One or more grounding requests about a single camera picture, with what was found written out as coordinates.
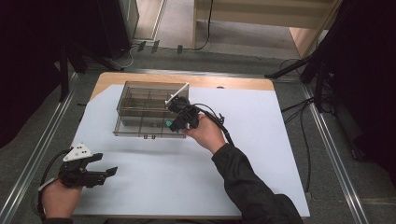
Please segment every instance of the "black jacket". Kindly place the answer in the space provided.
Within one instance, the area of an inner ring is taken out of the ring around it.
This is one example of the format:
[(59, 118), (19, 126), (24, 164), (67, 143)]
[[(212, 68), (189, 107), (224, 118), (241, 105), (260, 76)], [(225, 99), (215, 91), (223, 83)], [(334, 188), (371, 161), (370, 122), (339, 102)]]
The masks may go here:
[[(242, 213), (242, 223), (303, 223), (293, 202), (283, 194), (275, 195), (253, 172), (248, 157), (228, 144), (212, 157), (224, 178), (224, 188)], [(44, 224), (71, 224), (72, 219), (49, 218)]]

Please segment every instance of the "table surface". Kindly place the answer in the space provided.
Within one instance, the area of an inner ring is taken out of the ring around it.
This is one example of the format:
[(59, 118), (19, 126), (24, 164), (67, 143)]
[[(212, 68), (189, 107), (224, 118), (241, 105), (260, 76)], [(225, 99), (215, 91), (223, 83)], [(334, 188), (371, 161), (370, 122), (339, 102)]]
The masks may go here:
[(290, 196), (302, 217), (309, 217), (270, 80), (117, 73), (104, 73), (98, 79), (72, 145), (83, 142), (92, 152), (104, 153), (103, 159), (91, 163), (88, 170), (104, 171), (114, 166), (119, 170), (103, 186), (83, 190), (75, 215), (240, 217), (224, 191), (223, 180), (210, 160), (211, 153), (193, 139), (114, 136), (116, 107), (126, 80), (190, 82), (191, 102), (210, 105), (221, 113), (235, 145), (249, 157), (255, 173), (274, 193)]

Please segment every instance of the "white stick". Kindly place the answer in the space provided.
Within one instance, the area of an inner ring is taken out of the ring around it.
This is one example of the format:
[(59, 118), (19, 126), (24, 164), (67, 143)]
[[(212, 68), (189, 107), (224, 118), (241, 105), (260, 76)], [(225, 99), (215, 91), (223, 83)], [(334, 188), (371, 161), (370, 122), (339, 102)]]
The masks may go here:
[(165, 101), (165, 104), (168, 105), (169, 102), (171, 102), (173, 100), (173, 98), (175, 98), (181, 91), (186, 89), (189, 85), (190, 85), (190, 83), (186, 82), (186, 84), (180, 90), (178, 90), (175, 94), (171, 94), (171, 98), (169, 100)]

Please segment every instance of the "white paper sheet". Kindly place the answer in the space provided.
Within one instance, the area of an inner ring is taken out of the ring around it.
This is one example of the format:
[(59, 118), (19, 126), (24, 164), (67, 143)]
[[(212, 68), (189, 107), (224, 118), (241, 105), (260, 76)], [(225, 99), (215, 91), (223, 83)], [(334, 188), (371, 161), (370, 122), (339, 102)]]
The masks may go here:
[[(75, 215), (240, 216), (224, 191), (211, 153), (193, 139), (113, 134), (122, 87), (110, 86), (91, 100), (78, 127), (73, 146), (83, 142), (92, 153), (104, 153), (88, 170), (119, 169), (103, 186), (83, 190)], [(274, 193), (288, 195), (302, 217), (309, 217), (274, 91), (190, 88), (190, 101), (221, 113), (255, 173)]]

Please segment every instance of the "human hand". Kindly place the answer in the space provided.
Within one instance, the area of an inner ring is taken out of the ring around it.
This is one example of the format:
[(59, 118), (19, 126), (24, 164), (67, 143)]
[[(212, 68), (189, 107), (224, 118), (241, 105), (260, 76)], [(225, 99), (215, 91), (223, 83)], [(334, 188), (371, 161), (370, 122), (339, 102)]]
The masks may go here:
[(195, 139), (204, 148), (215, 154), (225, 145), (221, 129), (207, 116), (198, 115), (199, 124), (196, 129), (183, 129), (181, 132)]
[(67, 187), (61, 180), (49, 184), (43, 191), (43, 205), (46, 218), (70, 218), (79, 201), (82, 187)]

